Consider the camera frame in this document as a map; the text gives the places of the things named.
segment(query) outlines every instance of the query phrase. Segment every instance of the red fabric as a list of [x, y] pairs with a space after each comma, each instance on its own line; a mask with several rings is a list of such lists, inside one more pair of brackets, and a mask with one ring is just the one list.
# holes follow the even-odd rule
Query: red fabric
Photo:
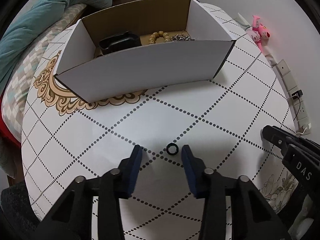
[[21, 143], [12, 135], [12, 133], [9, 131], [9, 129], [7, 128], [6, 124], [2, 119], [2, 113], [1, 113], [2, 98], [3, 98], [3, 94], [0, 97], [0, 134], [3, 138], [7, 138], [9, 141], [14, 143], [19, 148], [21, 148]]

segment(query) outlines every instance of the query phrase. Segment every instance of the gold ornamental pattern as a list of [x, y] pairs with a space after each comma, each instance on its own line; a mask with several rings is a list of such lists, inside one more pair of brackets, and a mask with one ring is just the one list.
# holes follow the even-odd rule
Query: gold ornamental pattern
[[60, 116], [71, 114], [76, 110], [92, 110], [98, 106], [120, 106], [124, 103], [135, 104], [140, 100], [140, 95], [146, 90], [125, 94], [118, 97], [108, 98], [94, 103], [86, 103], [78, 98], [70, 90], [60, 87], [53, 76], [53, 69], [58, 61], [61, 50], [51, 58], [44, 70], [37, 76], [33, 85], [38, 89], [37, 97], [41, 98], [47, 107], [55, 106]]

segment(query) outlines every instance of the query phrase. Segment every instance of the patterned tablecloth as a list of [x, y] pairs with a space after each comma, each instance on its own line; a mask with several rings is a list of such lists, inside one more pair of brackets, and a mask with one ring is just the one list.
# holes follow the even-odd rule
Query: patterned tablecloth
[[[260, 135], [265, 125], [294, 132], [283, 90], [244, 30], [220, 8], [202, 6], [237, 37], [213, 80], [86, 104], [52, 76], [72, 27], [49, 44], [30, 87], [22, 131], [25, 180], [39, 219], [76, 176], [102, 176], [135, 144], [144, 152], [133, 196], [120, 200], [126, 239], [198, 237], [204, 201], [189, 192], [180, 153], [165, 152], [170, 142], [180, 149], [189, 144], [224, 176], [247, 175], [275, 211], [286, 204], [297, 181], [282, 165], [280, 150]], [[98, 198], [93, 203], [92, 239], [98, 239]], [[231, 239], [229, 199], [226, 209], [226, 239]]]

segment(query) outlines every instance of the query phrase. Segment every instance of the black cable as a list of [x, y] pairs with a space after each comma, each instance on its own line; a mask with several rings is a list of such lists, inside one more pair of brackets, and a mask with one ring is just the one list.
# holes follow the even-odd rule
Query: black cable
[[299, 108], [298, 108], [298, 112], [297, 112], [297, 114], [296, 114], [296, 116], [294, 117], [294, 119], [293, 119], [293, 120], [296, 120], [297, 115], [298, 115], [298, 113], [299, 113], [299, 111], [300, 111], [300, 106], [301, 106], [300, 98], [298, 98], [298, 100], [299, 100]]

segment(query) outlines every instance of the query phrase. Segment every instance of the black plug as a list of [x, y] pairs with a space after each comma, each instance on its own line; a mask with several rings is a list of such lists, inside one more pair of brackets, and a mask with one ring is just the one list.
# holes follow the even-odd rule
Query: black plug
[[291, 94], [293, 100], [302, 97], [302, 95], [303, 95], [303, 93], [302, 93], [301, 89], [298, 90], [298, 91], [295, 91], [293, 94]]

